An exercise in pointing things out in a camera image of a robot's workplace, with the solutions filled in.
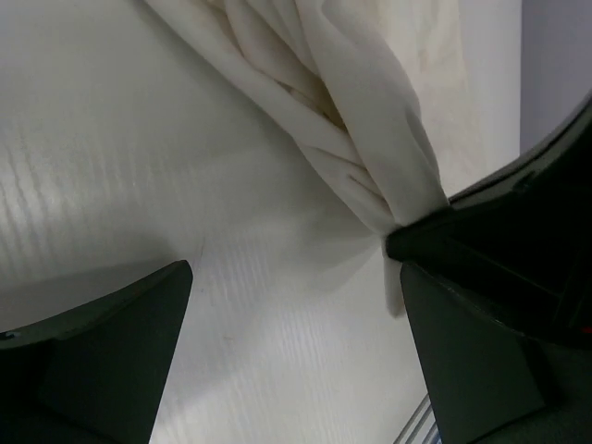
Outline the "white t-shirt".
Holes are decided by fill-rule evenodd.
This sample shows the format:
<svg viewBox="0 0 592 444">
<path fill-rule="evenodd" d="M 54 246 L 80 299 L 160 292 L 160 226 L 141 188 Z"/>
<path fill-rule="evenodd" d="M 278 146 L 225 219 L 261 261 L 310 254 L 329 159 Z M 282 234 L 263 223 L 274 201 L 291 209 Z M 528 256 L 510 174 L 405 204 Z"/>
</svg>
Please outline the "white t-shirt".
<svg viewBox="0 0 592 444">
<path fill-rule="evenodd" d="M 23 294 L 185 259 L 155 443 L 390 443 L 425 395 L 378 240 L 293 141 L 138 1 L 1 5 L 1 325 Z"/>
</svg>

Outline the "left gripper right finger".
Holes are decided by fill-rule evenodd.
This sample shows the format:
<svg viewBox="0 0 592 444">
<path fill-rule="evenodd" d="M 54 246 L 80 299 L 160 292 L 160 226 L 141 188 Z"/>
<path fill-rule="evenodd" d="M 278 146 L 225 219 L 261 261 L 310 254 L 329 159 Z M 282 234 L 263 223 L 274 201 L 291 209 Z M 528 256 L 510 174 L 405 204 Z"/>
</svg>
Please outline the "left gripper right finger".
<svg viewBox="0 0 592 444">
<path fill-rule="evenodd" d="M 590 351 L 520 338 L 418 266 L 403 267 L 401 285 L 444 442 L 590 442 Z"/>
</svg>

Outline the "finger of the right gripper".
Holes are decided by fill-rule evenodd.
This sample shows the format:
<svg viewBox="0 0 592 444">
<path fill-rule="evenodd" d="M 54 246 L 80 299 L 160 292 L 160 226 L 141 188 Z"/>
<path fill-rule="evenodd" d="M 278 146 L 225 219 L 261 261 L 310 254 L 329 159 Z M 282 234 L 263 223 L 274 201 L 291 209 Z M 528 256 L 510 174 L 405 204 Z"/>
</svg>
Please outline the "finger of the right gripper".
<svg viewBox="0 0 592 444">
<path fill-rule="evenodd" d="M 386 241 L 390 258 L 453 287 L 530 339 L 591 346 L 591 102 L 543 142 Z"/>
</svg>

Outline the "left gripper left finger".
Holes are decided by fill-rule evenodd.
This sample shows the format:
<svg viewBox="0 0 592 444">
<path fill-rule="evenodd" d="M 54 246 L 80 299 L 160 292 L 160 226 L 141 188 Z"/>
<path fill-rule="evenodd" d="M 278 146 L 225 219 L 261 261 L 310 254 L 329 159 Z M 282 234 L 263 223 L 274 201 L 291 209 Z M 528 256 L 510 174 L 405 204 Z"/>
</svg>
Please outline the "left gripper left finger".
<svg viewBox="0 0 592 444">
<path fill-rule="evenodd" d="M 191 266 L 177 261 L 2 331 L 2 442 L 149 442 L 191 285 Z"/>
</svg>

